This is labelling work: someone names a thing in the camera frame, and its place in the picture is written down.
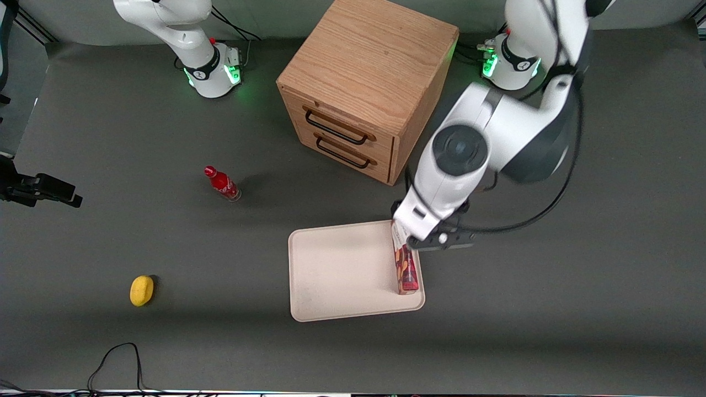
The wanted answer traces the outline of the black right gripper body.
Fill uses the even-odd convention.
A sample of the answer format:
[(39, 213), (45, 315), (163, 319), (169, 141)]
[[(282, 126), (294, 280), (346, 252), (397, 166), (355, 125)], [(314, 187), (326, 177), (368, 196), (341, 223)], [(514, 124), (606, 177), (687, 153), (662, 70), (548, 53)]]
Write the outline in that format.
[(19, 203), (27, 207), (35, 207), (35, 189), (32, 185), (34, 178), (19, 174), (14, 161), (4, 155), (1, 156), (1, 200)]

